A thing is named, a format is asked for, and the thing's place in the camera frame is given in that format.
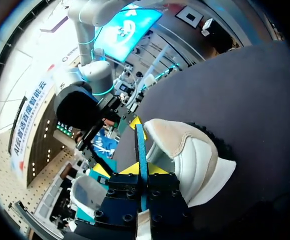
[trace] blue strip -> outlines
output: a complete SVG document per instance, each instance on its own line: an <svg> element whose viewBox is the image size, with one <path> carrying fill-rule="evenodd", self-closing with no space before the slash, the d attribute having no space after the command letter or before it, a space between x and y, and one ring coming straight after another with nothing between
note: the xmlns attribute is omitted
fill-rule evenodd
<svg viewBox="0 0 290 240"><path fill-rule="evenodd" d="M114 85L111 86L111 88L105 92L102 92L102 93L93 93L94 96L102 96L102 95L106 95L108 93L110 93L110 91L114 89Z"/></svg>
<svg viewBox="0 0 290 240"><path fill-rule="evenodd" d="M144 130L141 124L136 124L135 130L137 131L137 141L138 141L138 154L139 154L139 170L140 177L144 189L147 188L148 183L148 166L146 160L146 145L144 140ZM143 192L141 195L141 210L147 210L147 195Z"/></svg>

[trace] sign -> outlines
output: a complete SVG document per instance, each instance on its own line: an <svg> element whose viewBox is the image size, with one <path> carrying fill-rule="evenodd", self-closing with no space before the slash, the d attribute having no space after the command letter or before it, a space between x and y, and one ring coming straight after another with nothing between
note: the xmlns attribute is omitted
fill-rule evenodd
<svg viewBox="0 0 290 240"><path fill-rule="evenodd" d="M23 106L24 106L26 101L27 101L27 97L24 96L22 101L21 101L21 103L20 103L20 105L19 105L19 108L18 108L17 113L16 113L16 117L15 117L15 120L14 120L14 123L13 123L13 127L11 128L11 131L10 131L10 138L9 138L9 144L8 144L8 152L9 152L9 154L11 154L13 136L14 136L15 128L16 128L16 125L17 125L17 122L18 122L18 118L19 118L19 115L20 115L20 111L23 108Z"/></svg>
<svg viewBox="0 0 290 240"><path fill-rule="evenodd" d="M74 49L72 49L65 57L63 57L62 62L66 62L69 57L78 49L78 47L75 47Z"/></svg>
<svg viewBox="0 0 290 240"><path fill-rule="evenodd" d="M139 40L162 16L153 9L129 4L123 11L117 13L108 24L100 27L96 32L94 48L100 48L106 55L124 62Z"/></svg>
<svg viewBox="0 0 290 240"><path fill-rule="evenodd" d="M21 109L11 146L12 169L20 180L23 178L24 157L28 137L37 113L53 85L54 82L50 76L41 80Z"/></svg>

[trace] white banner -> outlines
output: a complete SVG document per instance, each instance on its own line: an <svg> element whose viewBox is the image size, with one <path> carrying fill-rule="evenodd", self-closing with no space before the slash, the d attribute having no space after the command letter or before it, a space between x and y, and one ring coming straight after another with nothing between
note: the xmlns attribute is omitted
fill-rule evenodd
<svg viewBox="0 0 290 240"><path fill-rule="evenodd" d="M53 86L54 82L50 74L47 74L47 76L39 82L33 93L28 97L28 100L25 102L20 112L11 147L12 169L20 180L23 178L24 157L28 137L35 118L37 117L37 113Z"/></svg>

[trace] banner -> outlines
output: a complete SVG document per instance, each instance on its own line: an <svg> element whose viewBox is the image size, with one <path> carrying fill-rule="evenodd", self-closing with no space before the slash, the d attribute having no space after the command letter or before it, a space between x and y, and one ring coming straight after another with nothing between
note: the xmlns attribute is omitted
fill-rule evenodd
<svg viewBox="0 0 290 240"><path fill-rule="evenodd" d="M37 113L53 85L54 82L50 75L42 79L21 109L11 146L12 169L20 180L23 178L24 157L28 137Z"/></svg>
<svg viewBox="0 0 290 240"><path fill-rule="evenodd" d="M8 152L9 152L10 155L11 155L11 147L12 147L13 138L14 138L14 132L15 132L15 128L16 128L16 125L17 125L17 122L18 122L18 119L19 119L20 111L21 111L21 109L23 109L23 106L24 106L26 101L27 101L27 97L24 96L22 101L21 101L21 103L20 103L20 105L19 105L19 108L17 110L13 127L11 128L9 144L8 144Z"/></svg>

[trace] picture frame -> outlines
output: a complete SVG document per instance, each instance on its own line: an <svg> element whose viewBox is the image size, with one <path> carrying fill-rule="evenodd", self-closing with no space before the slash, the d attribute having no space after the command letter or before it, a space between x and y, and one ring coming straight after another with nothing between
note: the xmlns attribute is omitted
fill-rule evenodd
<svg viewBox="0 0 290 240"><path fill-rule="evenodd" d="M190 6L185 6L175 17L197 29L199 22L204 16Z"/></svg>

